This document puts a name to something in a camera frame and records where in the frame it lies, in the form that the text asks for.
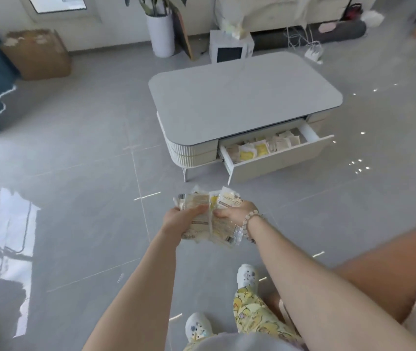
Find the yellow white snack packet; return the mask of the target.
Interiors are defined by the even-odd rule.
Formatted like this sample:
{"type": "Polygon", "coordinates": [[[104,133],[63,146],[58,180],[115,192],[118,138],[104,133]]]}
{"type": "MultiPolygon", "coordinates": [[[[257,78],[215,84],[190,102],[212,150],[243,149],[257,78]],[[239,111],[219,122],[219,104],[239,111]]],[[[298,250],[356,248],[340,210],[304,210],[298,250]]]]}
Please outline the yellow white snack packet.
{"type": "Polygon", "coordinates": [[[213,210],[216,208],[238,207],[243,200],[240,195],[227,188],[223,187],[221,190],[210,191],[210,211],[211,211],[211,241],[220,245],[232,248],[229,244],[230,236],[233,233],[235,224],[227,219],[219,219],[213,215],[213,210]]]}

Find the red black bag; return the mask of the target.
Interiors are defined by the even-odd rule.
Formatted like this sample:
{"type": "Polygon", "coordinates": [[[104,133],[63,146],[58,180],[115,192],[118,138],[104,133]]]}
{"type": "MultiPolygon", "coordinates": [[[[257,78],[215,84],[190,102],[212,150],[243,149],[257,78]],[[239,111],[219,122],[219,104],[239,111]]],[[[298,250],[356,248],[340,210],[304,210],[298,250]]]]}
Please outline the red black bag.
{"type": "Polygon", "coordinates": [[[345,11],[340,21],[351,21],[351,20],[359,19],[362,14],[363,14],[362,3],[352,3],[352,4],[349,4],[345,8],[345,11]]]}

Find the person's left forearm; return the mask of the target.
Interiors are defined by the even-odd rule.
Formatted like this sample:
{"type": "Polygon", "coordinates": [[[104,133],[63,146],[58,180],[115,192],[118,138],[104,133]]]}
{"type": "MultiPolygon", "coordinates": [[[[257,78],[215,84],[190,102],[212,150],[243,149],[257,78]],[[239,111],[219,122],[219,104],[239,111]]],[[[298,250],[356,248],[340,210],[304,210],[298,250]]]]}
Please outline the person's left forearm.
{"type": "Polygon", "coordinates": [[[82,351],[164,351],[180,235],[158,232],[82,351]]]}

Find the white shirt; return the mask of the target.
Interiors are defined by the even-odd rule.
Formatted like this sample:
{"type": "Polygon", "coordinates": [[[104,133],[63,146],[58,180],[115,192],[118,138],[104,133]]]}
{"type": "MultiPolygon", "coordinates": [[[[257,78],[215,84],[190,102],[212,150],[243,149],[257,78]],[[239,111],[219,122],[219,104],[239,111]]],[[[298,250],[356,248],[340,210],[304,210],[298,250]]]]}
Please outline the white shirt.
{"type": "Polygon", "coordinates": [[[263,333],[221,333],[193,344],[190,351],[304,351],[280,338],[263,333]]]}

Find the small clear packet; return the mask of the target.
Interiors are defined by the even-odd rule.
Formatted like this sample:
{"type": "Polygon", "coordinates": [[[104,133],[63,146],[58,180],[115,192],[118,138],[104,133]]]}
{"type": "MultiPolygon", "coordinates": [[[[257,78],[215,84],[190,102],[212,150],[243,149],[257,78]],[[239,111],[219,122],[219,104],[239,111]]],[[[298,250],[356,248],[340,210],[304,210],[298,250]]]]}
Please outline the small clear packet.
{"type": "Polygon", "coordinates": [[[231,247],[238,246],[244,237],[244,230],[241,226],[235,226],[232,235],[230,236],[229,244],[231,247]]]}

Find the pale yellow plastic bag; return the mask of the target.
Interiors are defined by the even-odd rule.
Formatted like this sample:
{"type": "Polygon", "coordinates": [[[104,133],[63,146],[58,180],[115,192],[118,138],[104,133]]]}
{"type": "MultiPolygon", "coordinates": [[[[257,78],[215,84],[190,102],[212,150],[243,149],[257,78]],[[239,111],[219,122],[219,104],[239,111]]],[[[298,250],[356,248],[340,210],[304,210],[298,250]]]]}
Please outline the pale yellow plastic bag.
{"type": "Polygon", "coordinates": [[[242,40],[250,34],[250,31],[244,27],[245,18],[245,15],[236,19],[222,17],[219,28],[227,35],[232,36],[235,40],[242,40]]]}

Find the tall white vase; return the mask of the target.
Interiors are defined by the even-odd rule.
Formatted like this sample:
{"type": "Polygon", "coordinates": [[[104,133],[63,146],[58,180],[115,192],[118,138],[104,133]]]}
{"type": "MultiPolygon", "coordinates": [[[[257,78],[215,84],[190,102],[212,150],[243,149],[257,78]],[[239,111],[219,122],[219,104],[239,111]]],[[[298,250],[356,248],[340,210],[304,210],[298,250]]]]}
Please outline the tall white vase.
{"type": "Polygon", "coordinates": [[[167,15],[146,15],[153,53],[158,58],[169,58],[175,54],[175,34],[172,12],[167,15]]]}

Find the pile of yellow white packets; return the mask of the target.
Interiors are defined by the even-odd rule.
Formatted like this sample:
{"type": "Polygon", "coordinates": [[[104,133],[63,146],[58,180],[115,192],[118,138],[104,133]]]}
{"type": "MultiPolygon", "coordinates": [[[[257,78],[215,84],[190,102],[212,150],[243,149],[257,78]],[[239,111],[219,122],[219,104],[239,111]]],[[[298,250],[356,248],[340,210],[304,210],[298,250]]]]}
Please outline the pile of yellow white packets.
{"type": "Polygon", "coordinates": [[[231,144],[226,146],[226,150],[232,162],[238,164],[286,150],[301,143],[299,135],[287,130],[272,136],[260,136],[241,143],[231,144]]]}

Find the white table drawer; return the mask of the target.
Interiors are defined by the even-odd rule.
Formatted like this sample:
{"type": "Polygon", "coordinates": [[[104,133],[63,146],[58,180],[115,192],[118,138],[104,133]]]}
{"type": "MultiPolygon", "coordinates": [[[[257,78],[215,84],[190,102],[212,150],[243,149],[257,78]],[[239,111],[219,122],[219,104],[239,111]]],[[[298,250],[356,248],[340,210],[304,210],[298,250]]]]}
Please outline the white table drawer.
{"type": "Polygon", "coordinates": [[[334,135],[319,137],[316,131],[303,119],[272,125],[262,129],[230,136],[219,141],[218,153],[229,173],[228,184],[244,182],[276,170],[317,157],[334,140],[334,135]],[[298,146],[234,164],[229,158],[226,146],[241,143],[256,137],[269,137],[287,130],[299,135],[298,146]]]}

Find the person's left hand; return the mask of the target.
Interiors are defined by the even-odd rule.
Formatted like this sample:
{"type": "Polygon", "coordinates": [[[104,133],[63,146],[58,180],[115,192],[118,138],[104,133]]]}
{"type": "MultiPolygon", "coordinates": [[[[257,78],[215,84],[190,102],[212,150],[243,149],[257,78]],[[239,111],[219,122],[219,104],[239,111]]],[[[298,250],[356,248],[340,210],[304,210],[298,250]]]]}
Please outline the person's left hand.
{"type": "Polygon", "coordinates": [[[172,208],[165,214],[157,236],[177,247],[182,240],[182,235],[188,230],[193,221],[194,218],[184,217],[184,210],[180,210],[178,207],[172,208]]]}

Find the white clog shoe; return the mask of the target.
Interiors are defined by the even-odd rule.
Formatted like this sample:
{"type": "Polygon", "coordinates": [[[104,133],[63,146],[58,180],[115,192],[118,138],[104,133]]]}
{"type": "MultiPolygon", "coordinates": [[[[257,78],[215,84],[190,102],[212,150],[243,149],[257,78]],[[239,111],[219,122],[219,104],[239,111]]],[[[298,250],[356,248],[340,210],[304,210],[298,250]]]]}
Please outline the white clog shoe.
{"type": "Polygon", "coordinates": [[[186,321],[185,334],[189,343],[214,335],[211,322],[201,312],[193,313],[186,321]]]}
{"type": "Polygon", "coordinates": [[[243,303],[258,302],[258,272],[250,264],[242,264],[237,272],[236,281],[238,289],[235,298],[240,299],[243,303]]]}

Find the dark grey rolled mat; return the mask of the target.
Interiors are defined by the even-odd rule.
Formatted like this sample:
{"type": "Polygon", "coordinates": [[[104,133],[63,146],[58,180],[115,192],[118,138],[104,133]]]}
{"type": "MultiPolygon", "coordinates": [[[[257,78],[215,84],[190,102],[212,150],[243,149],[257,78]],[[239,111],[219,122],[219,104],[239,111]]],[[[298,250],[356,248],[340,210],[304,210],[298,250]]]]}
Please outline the dark grey rolled mat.
{"type": "Polygon", "coordinates": [[[295,26],[254,32],[252,33],[254,51],[304,47],[315,40],[321,44],[354,40],[363,37],[367,31],[366,24],[359,19],[342,21],[335,31],[325,34],[318,32],[319,24],[309,24],[305,29],[295,26]]]}

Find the person's right hand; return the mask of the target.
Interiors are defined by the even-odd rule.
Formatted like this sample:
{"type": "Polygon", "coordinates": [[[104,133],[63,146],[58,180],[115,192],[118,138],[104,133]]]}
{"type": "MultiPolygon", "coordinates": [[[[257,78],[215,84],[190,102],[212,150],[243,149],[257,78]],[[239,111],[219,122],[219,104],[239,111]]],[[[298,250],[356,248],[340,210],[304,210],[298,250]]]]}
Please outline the person's right hand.
{"type": "Polygon", "coordinates": [[[228,207],[224,209],[234,209],[234,217],[232,223],[237,226],[243,226],[245,218],[253,211],[257,211],[258,208],[251,202],[244,200],[238,207],[228,207]]]}

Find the orange brown sofa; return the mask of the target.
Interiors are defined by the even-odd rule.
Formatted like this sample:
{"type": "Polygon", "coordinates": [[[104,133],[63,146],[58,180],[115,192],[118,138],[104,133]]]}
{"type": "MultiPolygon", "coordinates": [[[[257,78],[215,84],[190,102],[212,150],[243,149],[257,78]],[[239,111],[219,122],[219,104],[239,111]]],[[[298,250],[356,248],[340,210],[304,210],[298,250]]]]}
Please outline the orange brown sofa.
{"type": "Polygon", "coordinates": [[[334,273],[404,322],[416,301],[416,229],[345,262],[334,273]]]}

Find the brown cardboard box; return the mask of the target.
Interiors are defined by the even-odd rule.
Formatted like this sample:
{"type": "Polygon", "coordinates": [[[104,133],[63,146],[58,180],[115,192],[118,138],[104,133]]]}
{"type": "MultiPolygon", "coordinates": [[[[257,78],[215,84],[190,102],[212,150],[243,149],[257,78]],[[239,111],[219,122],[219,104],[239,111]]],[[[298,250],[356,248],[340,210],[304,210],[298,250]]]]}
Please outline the brown cardboard box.
{"type": "Polygon", "coordinates": [[[25,81],[63,78],[71,74],[71,57],[54,29],[9,32],[0,49],[25,81]]]}

